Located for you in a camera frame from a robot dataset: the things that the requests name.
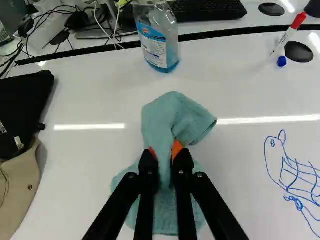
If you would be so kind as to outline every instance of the blue marker drawing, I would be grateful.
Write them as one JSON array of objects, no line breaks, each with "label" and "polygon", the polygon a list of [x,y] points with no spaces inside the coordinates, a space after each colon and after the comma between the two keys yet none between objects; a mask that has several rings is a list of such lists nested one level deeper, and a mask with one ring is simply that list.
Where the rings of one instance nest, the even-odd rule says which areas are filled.
[{"label": "blue marker drawing", "polygon": [[285,191],[284,200],[296,210],[320,239],[320,170],[310,161],[302,164],[290,158],[285,149],[286,132],[268,136],[264,141],[264,159],[272,181]]}]

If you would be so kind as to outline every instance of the white table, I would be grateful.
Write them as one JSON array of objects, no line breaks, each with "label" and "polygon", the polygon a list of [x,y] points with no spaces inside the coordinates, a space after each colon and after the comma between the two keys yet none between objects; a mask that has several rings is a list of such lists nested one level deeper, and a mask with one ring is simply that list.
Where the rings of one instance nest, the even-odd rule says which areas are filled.
[{"label": "white table", "polygon": [[[313,50],[314,60],[289,60],[285,68],[266,61],[278,33],[182,42],[181,62],[170,74],[153,70],[139,48],[14,67],[10,76],[50,70],[58,85],[39,135],[47,150],[39,157],[41,183],[12,240],[82,239],[110,195],[113,176],[142,154],[142,107],[169,91],[219,118],[190,151],[249,239],[316,239],[272,183],[264,159],[266,137],[285,129],[288,154],[319,167],[320,46],[310,34],[320,31],[294,39]],[[133,230],[124,226],[118,239],[133,239]],[[208,226],[199,239],[213,239]]]}]

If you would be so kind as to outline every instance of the keyboard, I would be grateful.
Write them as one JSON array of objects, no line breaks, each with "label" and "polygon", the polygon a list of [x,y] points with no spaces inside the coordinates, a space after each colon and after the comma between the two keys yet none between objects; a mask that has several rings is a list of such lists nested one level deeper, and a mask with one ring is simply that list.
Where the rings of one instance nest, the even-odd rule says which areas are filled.
[{"label": "keyboard", "polygon": [[178,23],[235,20],[248,12],[239,0],[169,1]]}]

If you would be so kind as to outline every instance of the black stripe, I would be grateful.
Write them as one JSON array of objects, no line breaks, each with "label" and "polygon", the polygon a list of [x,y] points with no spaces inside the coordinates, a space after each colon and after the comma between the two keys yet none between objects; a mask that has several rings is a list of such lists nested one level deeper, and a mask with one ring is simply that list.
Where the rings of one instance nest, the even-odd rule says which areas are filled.
[{"label": "black stripe", "polygon": [[[180,35],[178,39],[179,39],[179,42],[187,42],[187,41],[195,41],[195,40],[201,40],[201,39],[212,39],[212,38],[246,35],[246,34],[285,32],[288,28],[289,28],[289,25],[244,27],[244,28],[237,28],[237,29],[225,29],[225,30],[218,30],[218,31],[190,33],[190,34]],[[320,24],[304,24],[299,28],[299,31],[314,31],[314,30],[320,30]],[[121,43],[121,45],[125,49],[134,49],[134,48],[141,47],[140,41],[124,42],[124,43]],[[49,55],[27,58],[27,59],[16,61],[15,63],[21,66],[26,64],[33,64],[33,63],[38,63],[42,61],[53,60],[53,59],[61,59],[61,58],[109,52],[109,51],[115,51],[115,50],[116,49],[114,44],[110,44],[106,46],[94,46],[94,47],[87,47],[82,49],[75,49],[70,51],[53,53]]]}]

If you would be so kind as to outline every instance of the beige fabric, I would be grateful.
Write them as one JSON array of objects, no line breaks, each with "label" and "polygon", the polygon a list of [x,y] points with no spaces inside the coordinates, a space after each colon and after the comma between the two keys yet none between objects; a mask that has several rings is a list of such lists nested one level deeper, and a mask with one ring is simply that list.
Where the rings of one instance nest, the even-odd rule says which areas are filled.
[{"label": "beige fabric", "polygon": [[0,166],[0,240],[9,240],[24,220],[40,182],[36,140],[30,150]]},{"label": "beige fabric", "polygon": [[4,202],[6,185],[7,185],[7,180],[5,178],[5,175],[3,175],[0,169],[0,208],[2,206],[2,203]]}]

